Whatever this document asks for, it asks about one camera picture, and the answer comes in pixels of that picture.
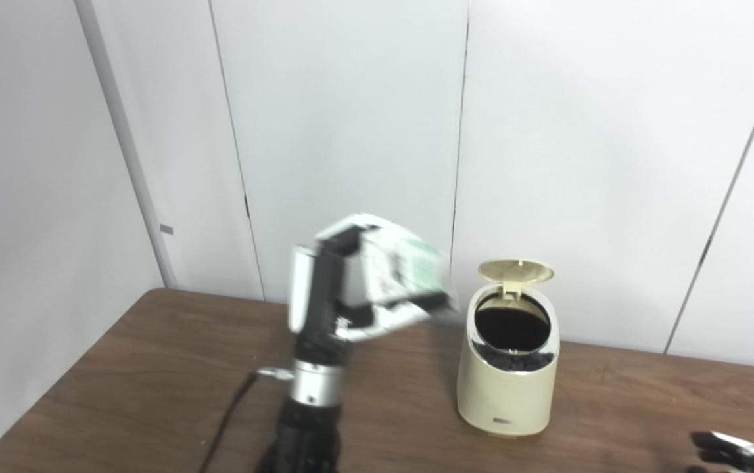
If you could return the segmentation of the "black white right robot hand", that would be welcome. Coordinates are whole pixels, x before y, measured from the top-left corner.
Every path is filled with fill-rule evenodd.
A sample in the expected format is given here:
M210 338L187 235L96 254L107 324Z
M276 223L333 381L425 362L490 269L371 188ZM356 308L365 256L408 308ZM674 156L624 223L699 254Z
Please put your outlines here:
M693 431L689 437L705 464L722 465L729 472L754 472L754 443L716 431Z

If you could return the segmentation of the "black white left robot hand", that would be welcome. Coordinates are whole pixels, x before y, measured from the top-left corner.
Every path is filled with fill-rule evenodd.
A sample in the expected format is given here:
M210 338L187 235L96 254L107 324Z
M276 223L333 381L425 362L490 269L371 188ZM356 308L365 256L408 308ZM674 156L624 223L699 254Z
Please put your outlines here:
M454 311L448 266L443 252L376 215L353 214L323 229L293 252L296 358L342 365L355 342Z

